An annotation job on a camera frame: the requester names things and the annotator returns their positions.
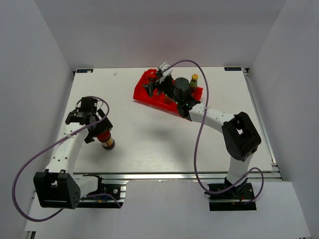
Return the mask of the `red lid sauce jar front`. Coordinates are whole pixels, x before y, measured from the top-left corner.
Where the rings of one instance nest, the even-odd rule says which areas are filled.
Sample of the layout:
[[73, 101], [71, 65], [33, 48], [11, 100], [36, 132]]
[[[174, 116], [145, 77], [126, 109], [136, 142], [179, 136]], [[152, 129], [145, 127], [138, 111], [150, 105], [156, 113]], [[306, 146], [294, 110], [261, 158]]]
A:
[[158, 79], [157, 69], [151, 68], [146, 71], [146, 78], [149, 82], [155, 82]]

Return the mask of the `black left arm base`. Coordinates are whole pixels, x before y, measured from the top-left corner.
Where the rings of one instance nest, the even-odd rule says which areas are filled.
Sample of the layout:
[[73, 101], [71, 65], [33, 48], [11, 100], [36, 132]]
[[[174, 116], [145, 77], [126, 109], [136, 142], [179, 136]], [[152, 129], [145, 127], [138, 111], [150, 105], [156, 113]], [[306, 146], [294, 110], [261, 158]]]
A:
[[98, 189], [80, 199], [78, 208], [119, 209], [125, 199], [126, 182], [116, 179], [98, 179]]

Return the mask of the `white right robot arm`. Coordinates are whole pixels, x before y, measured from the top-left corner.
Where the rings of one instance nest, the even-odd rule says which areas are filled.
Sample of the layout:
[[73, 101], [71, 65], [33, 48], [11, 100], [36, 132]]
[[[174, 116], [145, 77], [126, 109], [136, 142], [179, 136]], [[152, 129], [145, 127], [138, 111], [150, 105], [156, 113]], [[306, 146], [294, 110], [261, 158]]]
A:
[[148, 84], [144, 84], [149, 97], [157, 91], [163, 93], [177, 104], [178, 114], [189, 121], [199, 122], [200, 128], [205, 125], [223, 135], [227, 152], [230, 154], [230, 165], [224, 179], [225, 189], [210, 191], [210, 194], [222, 194], [232, 199], [238, 198], [243, 193], [246, 183], [248, 166], [253, 154], [261, 144], [261, 137], [245, 112], [227, 114], [208, 108], [191, 94], [191, 87], [186, 78], [173, 79], [171, 75], [164, 76], [160, 72], [151, 71]]

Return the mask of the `yellow cap sauce bottle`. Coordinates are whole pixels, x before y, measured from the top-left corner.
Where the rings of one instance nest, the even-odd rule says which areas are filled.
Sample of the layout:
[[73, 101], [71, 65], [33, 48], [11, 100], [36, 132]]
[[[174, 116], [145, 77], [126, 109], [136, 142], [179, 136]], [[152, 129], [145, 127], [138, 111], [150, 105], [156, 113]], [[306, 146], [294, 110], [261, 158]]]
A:
[[198, 75], [192, 74], [191, 81], [189, 82], [189, 85], [191, 87], [191, 91], [194, 93], [197, 90], [197, 81], [198, 81]]

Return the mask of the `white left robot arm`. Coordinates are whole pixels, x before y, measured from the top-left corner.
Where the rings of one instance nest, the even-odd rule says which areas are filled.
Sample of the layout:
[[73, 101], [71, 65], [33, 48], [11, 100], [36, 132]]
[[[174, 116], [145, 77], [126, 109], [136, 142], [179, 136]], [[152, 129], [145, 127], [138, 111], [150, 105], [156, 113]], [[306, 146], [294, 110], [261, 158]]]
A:
[[107, 114], [98, 108], [99, 97], [82, 97], [65, 120], [64, 137], [42, 172], [33, 178], [39, 203], [43, 208], [75, 209], [87, 195], [99, 199], [105, 186], [99, 176], [74, 175], [74, 166], [82, 144], [98, 140], [102, 147], [111, 150], [115, 141], [111, 136], [112, 123]]

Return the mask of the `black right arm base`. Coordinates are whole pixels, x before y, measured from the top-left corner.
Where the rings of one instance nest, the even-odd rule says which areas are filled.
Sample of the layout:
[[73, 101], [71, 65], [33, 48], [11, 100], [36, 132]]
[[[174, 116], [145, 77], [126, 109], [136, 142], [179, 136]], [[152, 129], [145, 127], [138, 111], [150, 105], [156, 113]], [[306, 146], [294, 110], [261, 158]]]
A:
[[211, 212], [230, 212], [230, 211], [256, 211], [256, 203], [251, 183], [246, 183], [236, 194], [232, 191], [223, 194], [208, 194], [209, 210]]

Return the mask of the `red lid sauce jar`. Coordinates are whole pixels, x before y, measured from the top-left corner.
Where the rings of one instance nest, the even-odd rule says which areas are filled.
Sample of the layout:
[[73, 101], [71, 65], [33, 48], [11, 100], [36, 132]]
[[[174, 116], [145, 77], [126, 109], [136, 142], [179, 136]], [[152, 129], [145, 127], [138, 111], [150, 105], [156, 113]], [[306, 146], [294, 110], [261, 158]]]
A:
[[149, 82], [155, 82], [158, 79], [157, 69], [151, 68], [146, 71], [146, 78]]
[[111, 150], [115, 147], [115, 141], [111, 136], [110, 131], [105, 131], [97, 136], [97, 139], [101, 142], [101, 145], [106, 150]]

